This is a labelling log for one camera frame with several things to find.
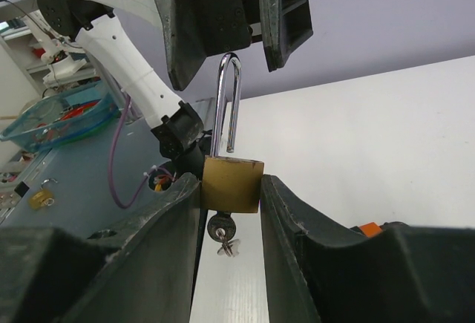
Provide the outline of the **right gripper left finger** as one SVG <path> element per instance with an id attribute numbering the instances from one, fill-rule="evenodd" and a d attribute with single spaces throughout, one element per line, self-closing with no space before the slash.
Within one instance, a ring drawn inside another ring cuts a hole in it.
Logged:
<path id="1" fill-rule="evenodd" d="M 3 322 L 187 322 L 200 181 L 183 175 L 102 234 L 1 231 Z"/>

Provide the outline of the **brass padlock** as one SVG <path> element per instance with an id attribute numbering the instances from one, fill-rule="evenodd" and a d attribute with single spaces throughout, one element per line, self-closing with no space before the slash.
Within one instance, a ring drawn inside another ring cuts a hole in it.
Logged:
<path id="1" fill-rule="evenodd" d="M 241 95 L 242 65 L 235 53 L 226 53 L 217 75 L 216 109 L 210 155 L 206 157 L 202 179 L 202 207 L 216 212 L 254 214 L 258 212 L 264 163 L 219 155 L 226 105 L 226 72 L 234 68 L 233 93 L 226 152 L 235 150 Z"/>

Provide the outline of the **padlock keys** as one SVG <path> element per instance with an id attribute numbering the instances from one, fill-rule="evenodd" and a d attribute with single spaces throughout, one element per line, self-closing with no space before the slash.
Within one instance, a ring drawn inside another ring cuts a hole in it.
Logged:
<path id="1" fill-rule="evenodd" d="M 231 215 L 226 212 L 217 212 L 211 216 L 207 224 L 210 238 L 220 244 L 218 255 L 234 258 L 239 255 L 240 240 L 235 238 L 237 227 Z"/>

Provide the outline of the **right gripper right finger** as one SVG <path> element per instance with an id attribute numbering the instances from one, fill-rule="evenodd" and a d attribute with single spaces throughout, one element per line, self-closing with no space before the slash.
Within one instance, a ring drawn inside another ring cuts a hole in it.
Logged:
<path id="1" fill-rule="evenodd" d="M 261 184 L 271 322 L 472 322 L 474 231 L 392 224 L 351 230 L 278 177 Z"/>

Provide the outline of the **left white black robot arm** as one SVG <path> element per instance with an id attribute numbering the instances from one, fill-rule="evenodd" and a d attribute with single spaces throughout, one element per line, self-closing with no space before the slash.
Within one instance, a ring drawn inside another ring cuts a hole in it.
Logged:
<path id="1" fill-rule="evenodd" d="M 207 58 L 221 55 L 217 98 L 227 68 L 235 69 L 227 152 L 235 148 L 242 67 L 237 51 L 260 42 L 269 71 L 285 66 L 313 34 L 309 0 L 37 0 L 46 22 L 97 59 L 134 103 L 160 153 L 181 172 L 201 176 L 203 122 L 180 97 Z M 161 29 L 168 81 L 163 81 L 125 33 L 115 10 Z"/>

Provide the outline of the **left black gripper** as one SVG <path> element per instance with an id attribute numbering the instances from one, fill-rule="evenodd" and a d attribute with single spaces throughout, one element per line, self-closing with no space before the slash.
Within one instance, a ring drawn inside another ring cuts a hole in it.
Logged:
<path id="1" fill-rule="evenodd" d="M 154 0 L 172 88 L 184 91 L 210 56 L 261 42 L 270 72 L 313 35 L 309 0 Z"/>

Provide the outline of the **orange black padlock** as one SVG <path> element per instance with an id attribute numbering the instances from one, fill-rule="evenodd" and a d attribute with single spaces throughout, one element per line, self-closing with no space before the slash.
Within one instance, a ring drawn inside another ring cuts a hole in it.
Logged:
<path id="1" fill-rule="evenodd" d="M 371 222 L 361 226 L 353 226 L 350 228 L 352 231 L 357 232 L 367 238 L 372 238 L 379 233 L 383 232 L 383 229 L 376 223 Z"/>

